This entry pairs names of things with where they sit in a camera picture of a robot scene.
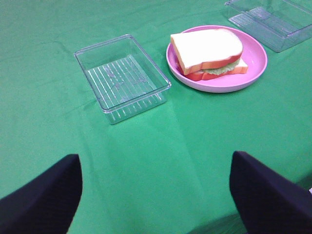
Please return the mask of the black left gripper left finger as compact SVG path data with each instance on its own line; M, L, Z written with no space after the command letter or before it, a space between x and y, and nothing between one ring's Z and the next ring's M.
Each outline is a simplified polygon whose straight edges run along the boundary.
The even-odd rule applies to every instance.
M65 234L82 195L77 154L67 155L0 200L2 234Z

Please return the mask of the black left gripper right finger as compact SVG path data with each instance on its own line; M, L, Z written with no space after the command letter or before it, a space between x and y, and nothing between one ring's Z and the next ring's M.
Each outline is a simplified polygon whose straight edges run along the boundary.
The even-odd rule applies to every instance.
M230 192L249 234L310 234L312 194L244 151L235 151Z

